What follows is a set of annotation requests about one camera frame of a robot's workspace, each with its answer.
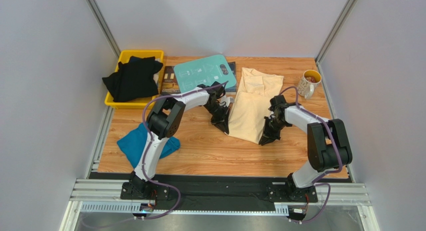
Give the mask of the blue t-shirt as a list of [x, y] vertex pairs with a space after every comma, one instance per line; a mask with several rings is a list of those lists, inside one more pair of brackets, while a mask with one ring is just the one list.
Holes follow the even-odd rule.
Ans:
[[[127, 160], [133, 168], [136, 168], [145, 150], [148, 132], [141, 123], [138, 128], [130, 131], [126, 136], [118, 140], [116, 143], [119, 149], [125, 154]], [[162, 149], [160, 159], [164, 159], [173, 154], [181, 147], [181, 142], [172, 136]]]

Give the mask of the cream t-shirt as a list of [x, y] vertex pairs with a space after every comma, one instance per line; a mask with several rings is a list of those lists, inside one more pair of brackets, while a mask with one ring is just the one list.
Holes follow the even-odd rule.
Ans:
[[271, 113], [270, 99], [282, 90], [285, 77], [243, 67], [228, 118], [229, 136], [258, 144]]

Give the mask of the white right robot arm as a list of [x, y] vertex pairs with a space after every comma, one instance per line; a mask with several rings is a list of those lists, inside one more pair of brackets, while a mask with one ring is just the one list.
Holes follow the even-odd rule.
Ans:
[[295, 126], [307, 135], [307, 162], [291, 173], [288, 182], [296, 189], [312, 187], [322, 177], [338, 173], [352, 161], [349, 140], [340, 119], [318, 116], [294, 103], [269, 107], [259, 145], [280, 140], [285, 127]]

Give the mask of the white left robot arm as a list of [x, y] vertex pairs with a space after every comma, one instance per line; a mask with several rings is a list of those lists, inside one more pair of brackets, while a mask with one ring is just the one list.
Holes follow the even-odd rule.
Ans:
[[152, 178], [161, 152], [167, 141], [177, 132], [186, 111], [203, 106], [211, 114], [210, 122], [225, 134], [229, 134], [231, 97], [226, 96], [226, 84], [214, 82], [211, 86], [198, 85], [181, 94], [162, 95], [153, 100], [154, 106], [148, 115], [143, 115], [147, 140], [142, 157], [131, 173], [129, 185], [143, 196], [156, 184]]

